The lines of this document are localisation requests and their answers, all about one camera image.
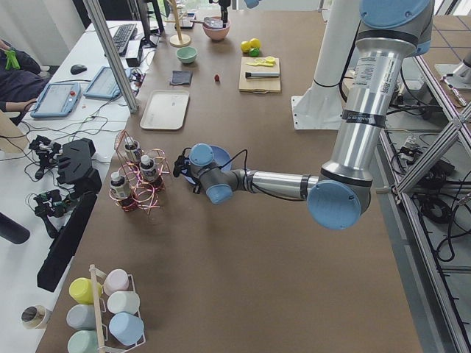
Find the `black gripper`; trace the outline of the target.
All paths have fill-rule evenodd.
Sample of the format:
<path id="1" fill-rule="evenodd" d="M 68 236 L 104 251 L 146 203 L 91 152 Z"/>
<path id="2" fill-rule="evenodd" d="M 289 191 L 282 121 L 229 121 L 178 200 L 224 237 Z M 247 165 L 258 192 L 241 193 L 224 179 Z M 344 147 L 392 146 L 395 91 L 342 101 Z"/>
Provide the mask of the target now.
<path id="1" fill-rule="evenodd" d="M 230 6 L 230 0 L 219 0 L 219 6 L 221 9 L 222 27 L 225 28 L 228 23 L 228 7 Z"/>
<path id="2" fill-rule="evenodd" d="M 192 177 L 191 164 L 189 162 L 189 158 L 186 156 L 187 150 L 188 148 L 184 148 L 174 162 L 174 168 L 173 168 L 174 177 L 179 177 L 180 175 L 183 175 L 185 177 L 186 176 Z"/>

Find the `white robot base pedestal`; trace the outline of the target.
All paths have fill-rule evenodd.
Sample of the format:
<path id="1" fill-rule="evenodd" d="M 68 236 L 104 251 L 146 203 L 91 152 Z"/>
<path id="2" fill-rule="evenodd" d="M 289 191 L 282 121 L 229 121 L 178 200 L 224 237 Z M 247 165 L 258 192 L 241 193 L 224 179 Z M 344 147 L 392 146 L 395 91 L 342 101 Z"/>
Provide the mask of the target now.
<path id="1" fill-rule="evenodd" d="M 360 24 L 359 0 L 334 1 L 319 51 L 312 85 L 291 98 L 297 130 L 338 129 L 343 111 L 339 88 Z"/>

